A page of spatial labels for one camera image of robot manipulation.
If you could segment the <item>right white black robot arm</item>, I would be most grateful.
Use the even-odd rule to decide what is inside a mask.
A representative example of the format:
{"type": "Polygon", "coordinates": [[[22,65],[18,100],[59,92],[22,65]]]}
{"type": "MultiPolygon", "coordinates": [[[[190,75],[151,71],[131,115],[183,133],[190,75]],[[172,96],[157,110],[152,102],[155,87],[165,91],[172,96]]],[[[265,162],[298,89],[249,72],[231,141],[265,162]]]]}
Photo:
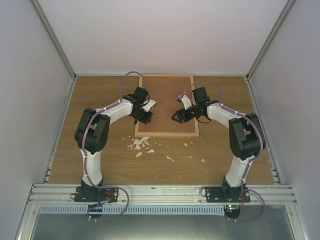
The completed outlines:
{"type": "Polygon", "coordinates": [[[252,163],[266,148],[266,141],[256,114],[235,111],[217,100],[210,100],[204,87],[192,91],[195,104],[185,94],[177,101],[183,108],[171,119],[180,124],[205,117],[228,128],[229,146],[233,154],[228,173],[222,180],[220,192],[223,200],[232,203],[242,197],[246,178],[252,163]]]}

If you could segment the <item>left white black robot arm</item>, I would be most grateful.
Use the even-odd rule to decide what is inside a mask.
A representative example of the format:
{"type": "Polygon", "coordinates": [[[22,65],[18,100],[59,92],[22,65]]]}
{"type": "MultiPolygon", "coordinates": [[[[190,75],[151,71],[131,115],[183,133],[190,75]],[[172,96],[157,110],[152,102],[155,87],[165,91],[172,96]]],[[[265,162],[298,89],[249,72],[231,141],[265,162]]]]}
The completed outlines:
{"type": "Polygon", "coordinates": [[[74,139],[82,154],[82,183],[89,186],[85,195],[90,201],[98,202],[103,197],[101,155],[108,141],[110,125],[127,116],[135,123],[148,124],[153,115],[151,109],[156,104],[147,90],[137,87],[133,94],[123,95],[108,106],[83,111],[74,139]]]}

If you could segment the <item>aluminium front mounting rail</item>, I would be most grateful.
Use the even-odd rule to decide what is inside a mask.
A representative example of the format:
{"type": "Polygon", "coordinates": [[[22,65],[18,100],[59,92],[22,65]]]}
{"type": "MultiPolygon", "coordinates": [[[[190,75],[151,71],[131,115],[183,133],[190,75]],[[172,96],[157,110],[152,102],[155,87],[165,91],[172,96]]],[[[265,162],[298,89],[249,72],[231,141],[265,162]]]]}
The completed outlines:
{"type": "MultiPolygon", "coordinates": [[[[73,204],[70,195],[76,184],[35,184],[31,187],[28,202],[38,204],[73,204]]],[[[226,205],[225,202],[207,202],[199,185],[123,185],[129,195],[120,191],[117,205],[226,205]]],[[[295,205],[294,192],[289,185],[249,185],[266,205],[295,205]]]]}

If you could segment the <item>aluminium corner post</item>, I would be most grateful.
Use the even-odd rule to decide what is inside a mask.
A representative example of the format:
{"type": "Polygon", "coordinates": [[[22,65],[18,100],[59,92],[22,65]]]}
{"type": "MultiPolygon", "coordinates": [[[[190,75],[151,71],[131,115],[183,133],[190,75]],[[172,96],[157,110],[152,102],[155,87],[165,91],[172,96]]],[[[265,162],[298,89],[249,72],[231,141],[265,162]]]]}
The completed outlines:
{"type": "Polygon", "coordinates": [[[73,79],[73,81],[76,80],[77,75],[75,73],[75,71],[73,70],[40,2],[38,0],[30,0],[30,3],[32,5],[32,7],[34,8],[36,15],[39,17],[40,22],[42,23],[42,25],[45,28],[45,31],[47,32],[52,44],[54,45],[60,59],[62,60],[63,65],[65,66],[66,70],[68,71],[69,75],[71,76],[71,78],[73,79]]]}
{"type": "Polygon", "coordinates": [[[273,27],[271,28],[266,40],[264,41],[257,57],[255,58],[252,66],[250,67],[248,73],[245,75],[245,79],[249,81],[253,76],[255,70],[257,69],[258,65],[260,64],[261,60],[265,56],[267,50],[269,49],[272,41],[276,37],[277,33],[279,32],[280,28],[282,27],[283,23],[285,22],[287,16],[289,15],[291,9],[295,5],[296,0],[287,0],[280,11],[279,16],[277,17],[273,27]]]}

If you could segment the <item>right aluminium corner post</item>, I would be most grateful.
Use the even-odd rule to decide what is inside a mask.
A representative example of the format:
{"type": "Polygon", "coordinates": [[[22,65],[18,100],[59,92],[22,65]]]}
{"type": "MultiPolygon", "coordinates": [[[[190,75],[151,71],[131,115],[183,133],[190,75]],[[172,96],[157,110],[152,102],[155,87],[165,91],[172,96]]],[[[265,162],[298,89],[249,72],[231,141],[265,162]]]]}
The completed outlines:
{"type": "Polygon", "coordinates": [[[289,15],[291,9],[295,5],[296,0],[287,0],[280,11],[279,16],[277,17],[273,27],[271,28],[266,40],[264,41],[257,57],[255,58],[252,66],[250,67],[248,73],[245,75],[245,79],[249,81],[253,76],[255,70],[257,69],[258,65],[260,64],[261,60],[265,56],[267,50],[269,49],[272,41],[276,37],[277,33],[279,32],[280,28],[282,27],[283,23],[285,22],[287,16],[289,15]]]}

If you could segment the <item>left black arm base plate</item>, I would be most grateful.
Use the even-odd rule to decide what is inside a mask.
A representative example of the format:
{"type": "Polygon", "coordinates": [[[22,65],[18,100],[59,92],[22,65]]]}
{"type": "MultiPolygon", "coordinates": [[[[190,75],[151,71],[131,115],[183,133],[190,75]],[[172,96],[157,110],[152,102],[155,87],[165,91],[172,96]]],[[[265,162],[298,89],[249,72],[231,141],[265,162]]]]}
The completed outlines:
{"type": "Polygon", "coordinates": [[[70,198],[75,202],[113,203],[118,200],[118,190],[116,188],[101,189],[85,184],[78,186],[70,198]]]}

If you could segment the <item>left aluminium corner post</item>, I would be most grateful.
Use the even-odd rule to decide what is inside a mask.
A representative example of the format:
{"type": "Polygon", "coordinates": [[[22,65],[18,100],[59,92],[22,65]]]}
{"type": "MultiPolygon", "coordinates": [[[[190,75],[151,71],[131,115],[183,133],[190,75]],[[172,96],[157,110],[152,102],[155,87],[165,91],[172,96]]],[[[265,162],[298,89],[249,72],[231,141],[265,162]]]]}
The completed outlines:
{"type": "Polygon", "coordinates": [[[75,73],[75,71],[73,70],[40,2],[38,0],[30,0],[30,3],[32,5],[32,7],[34,8],[36,15],[39,17],[40,22],[42,23],[42,25],[45,28],[45,31],[47,32],[52,44],[54,45],[60,59],[62,60],[63,65],[65,66],[66,70],[68,71],[69,75],[71,76],[71,78],[73,79],[73,81],[76,80],[77,75],[75,73]]]}

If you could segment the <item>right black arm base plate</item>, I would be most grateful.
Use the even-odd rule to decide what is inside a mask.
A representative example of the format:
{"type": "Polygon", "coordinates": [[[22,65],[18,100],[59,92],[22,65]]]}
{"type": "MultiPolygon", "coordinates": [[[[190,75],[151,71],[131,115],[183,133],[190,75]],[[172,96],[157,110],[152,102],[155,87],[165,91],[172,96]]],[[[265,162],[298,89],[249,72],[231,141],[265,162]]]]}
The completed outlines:
{"type": "Polygon", "coordinates": [[[207,203],[250,203],[251,198],[246,185],[243,187],[207,186],[205,197],[207,203]]]}

